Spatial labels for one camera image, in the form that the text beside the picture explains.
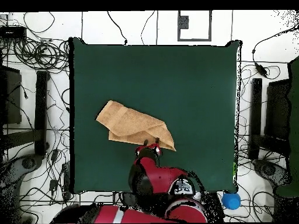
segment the green mat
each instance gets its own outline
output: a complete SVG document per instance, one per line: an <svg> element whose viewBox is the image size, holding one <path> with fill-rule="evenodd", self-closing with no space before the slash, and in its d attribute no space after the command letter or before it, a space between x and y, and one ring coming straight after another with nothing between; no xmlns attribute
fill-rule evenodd
<svg viewBox="0 0 299 224"><path fill-rule="evenodd" d="M239 42L227 47L74 44L74 191L129 191L137 145L108 141L95 118L109 101L164 121L177 152L161 166L196 172L209 191L234 190Z"/></svg>

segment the black stand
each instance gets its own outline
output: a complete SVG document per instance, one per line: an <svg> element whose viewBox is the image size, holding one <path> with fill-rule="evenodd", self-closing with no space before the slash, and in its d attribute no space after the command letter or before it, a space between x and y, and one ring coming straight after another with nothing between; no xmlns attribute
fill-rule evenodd
<svg viewBox="0 0 299 224"><path fill-rule="evenodd" d="M47 150L47 82L50 74L47 71L37 71L36 106L34 131L21 131L2 136L2 149L11 149L34 142L36 155L44 156Z"/></svg>
<svg viewBox="0 0 299 224"><path fill-rule="evenodd" d="M277 139L260 134L260 119L262 111L262 79L252 79L251 109L249 122L248 159L259 158L259 148L279 153L283 156L290 154L290 146L287 140Z"/></svg>

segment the folded towel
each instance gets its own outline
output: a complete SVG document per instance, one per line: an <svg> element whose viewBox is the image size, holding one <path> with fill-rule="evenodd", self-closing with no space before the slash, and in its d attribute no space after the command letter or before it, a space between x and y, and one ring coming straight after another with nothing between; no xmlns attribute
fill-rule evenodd
<svg viewBox="0 0 299 224"><path fill-rule="evenodd" d="M176 151L171 133L163 121L118 102L110 100L96 120L109 129L109 140L142 145L146 139L153 144L159 138L160 147Z"/></svg>

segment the blue ball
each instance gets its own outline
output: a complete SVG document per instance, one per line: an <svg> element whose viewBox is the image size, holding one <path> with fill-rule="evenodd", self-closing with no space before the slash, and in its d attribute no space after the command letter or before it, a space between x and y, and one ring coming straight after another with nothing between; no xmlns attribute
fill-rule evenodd
<svg viewBox="0 0 299 224"><path fill-rule="evenodd" d="M223 206L228 209L238 209L241 205L241 198L238 193L223 193L221 201Z"/></svg>

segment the black cable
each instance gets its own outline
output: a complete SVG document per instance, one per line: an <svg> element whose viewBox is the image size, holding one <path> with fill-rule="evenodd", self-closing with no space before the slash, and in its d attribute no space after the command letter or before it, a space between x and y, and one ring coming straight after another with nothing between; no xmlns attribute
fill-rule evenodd
<svg viewBox="0 0 299 224"><path fill-rule="evenodd" d="M28 213L28 214L31 214L31 215L34 215L34 216L36 216L36 222L35 222L35 224L37 224L38 223L38 221L39 221L39 216L37 215L37 214L35 214L35 213L33 213L33 212L29 212L29 211L24 211L22 208L21 208L21 206L19 207L19 209L22 211L22 212L24 212L24 213Z"/></svg>
<svg viewBox="0 0 299 224"><path fill-rule="evenodd" d="M290 32L290 31L298 30L298 27L299 27L299 25L298 25L298 23L297 23L295 26L291 27L290 29L287 29L287 30L285 30L285 31L280 31L279 33L276 33L276 34L272 35L272 36L269 37L269 38L265 38L265 39L261 40L260 42L258 42L258 43L255 45L255 47L254 47L253 50L252 50L252 60L253 60L254 63L255 63L255 67L256 67L256 69L258 70L258 72L259 72L262 76L264 76L265 78L268 78L267 76L268 76L269 74L266 72L266 70L265 70L265 68L264 68L263 66L261 66L261 65L259 65L257 62L255 62L255 56L254 56L254 54L255 54L255 51L256 51L256 47L257 47L261 42L264 42L264 41L266 41L266 40L269 40L270 38L273 38L273 37L276 37L276 36L280 36L280 35L282 35L282 34L284 34L284 33Z"/></svg>
<svg viewBox="0 0 299 224"><path fill-rule="evenodd" d="M62 100L62 102L63 102L64 104L66 104L66 105L69 106L69 104L66 103L66 102L64 101L64 99L63 99L63 94L64 94L66 91L68 91L68 90L69 90L69 88L68 88L68 89L65 89L65 90L63 91L63 93L61 94L61 100Z"/></svg>
<svg viewBox="0 0 299 224"><path fill-rule="evenodd" d="M147 25L148 20L153 16L154 13L155 13L155 10L154 10L153 13L149 16L149 18L147 19L147 21L145 22L145 24L144 24L144 26L143 26L143 29L142 29L142 32L141 32L141 34L140 34L141 41L142 41L143 45L144 45L144 42L143 42L143 39L142 39L143 30L145 29L145 26Z"/></svg>
<svg viewBox="0 0 299 224"><path fill-rule="evenodd" d="M102 195L102 194L100 194L100 195L98 195L98 196L95 197L95 199L93 200L93 203L96 202L96 199L97 199L98 197L111 197L111 196L113 196L113 194L112 194L112 195Z"/></svg>
<svg viewBox="0 0 299 224"><path fill-rule="evenodd" d="M27 15L28 13L31 13L31 12L26 12L26 13L24 14L23 20L24 20L24 23L25 23L27 29L28 29L29 31L31 31L32 33L44 33L45 31L49 30L49 29L53 26L53 24L54 24L54 22L55 22L55 17L54 17L54 15L49 11L50 15L53 17L53 21L52 21L51 25L49 25L49 27L46 28L46 29L43 30L43 31L33 31L32 29L30 29L30 28L28 27L28 25L27 25L27 23L26 23L26 19L25 19L25 17L26 17L26 15Z"/></svg>
<svg viewBox="0 0 299 224"><path fill-rule="evenodd" d="M112 17L110 16L109 11L107 11L107 14L108 14L110 20L115 24L115 26L117 26L117 27L119 28L119 30L120 30L120 34L121 34L121 36L123 36L123 38L124 38L124 45L126 45L126 44L128 43L128 40L124 37L123 32L122 32L120 26L117 25L116 22L112 19Z"/></svg>
<svg viewBox="0 0 299 224"><path fill-rule="evenodd" d="M256 197L258 194L261 194L261 193L265 193L265 194L270 195L271 197L274 198L274 196L273 196L271 193L267 192L267 191L259 191L259 192L257 192L256 194L253 195L253 197L252 197L253 211L254 211L254 213L255 213L255 216L257 217L257 219L258 219L260 222L262 222L262 220L258 217L258 215L257 215L257 213L256 213L256 208L255 208L255 207L259 207L261 210L263 210L263 209L262 209L260 206L258 206L257 204L255 205L255 197Z"/></svg>

